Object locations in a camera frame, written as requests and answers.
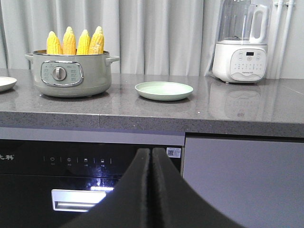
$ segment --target yellow corn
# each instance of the yellow corn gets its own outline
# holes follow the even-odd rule
[[[79,38],[76,55],[87,55],[90,47],[90,41],[91,38],[88,31],[86,29],[83,30]]]
[[[60,41],[55,32],[50,31],[47,38],[47,54],[62,55]]]
[[[103,34],[103,30],[100,26],[98,26],[95,30],[95,33],[92,36],[89,55],[102,54],[104,52],[104,44],[105,38]]]
[[[75,55],[76,54],[76,39],[74,31],[69,26],[63,36],[62,53],[64,55]]]

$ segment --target plate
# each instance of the plate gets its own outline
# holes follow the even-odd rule
[[[13,77],[0,77],[0,92],[11,89],[17,82]]]
[[[176,82],[144,82],[135,86],[140,96],[156,101],[177,101],[188,97],[193,88]]]

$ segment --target curtain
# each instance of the curtain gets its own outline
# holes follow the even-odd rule
[[[220,0],[1,0],[0,67],[29,69],[26,53],[46,49],[48,33],[62,41],[67,26],[78,42],[100,25],[105,50],[120,56],[112,73],[205,74]]]

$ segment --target pot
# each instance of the pot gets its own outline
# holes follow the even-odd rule
[[[104,51],[99,55],[50,55],[46,50],[25,57],[34,70],[34,85],[40,92],[56,97],[99,94],[112,83],[111,63],[119,57]]]

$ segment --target cabinet door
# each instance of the cabinet door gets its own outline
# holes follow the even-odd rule
[[[184,178],[245,227],[304,227],[304,143],[187,137]]]

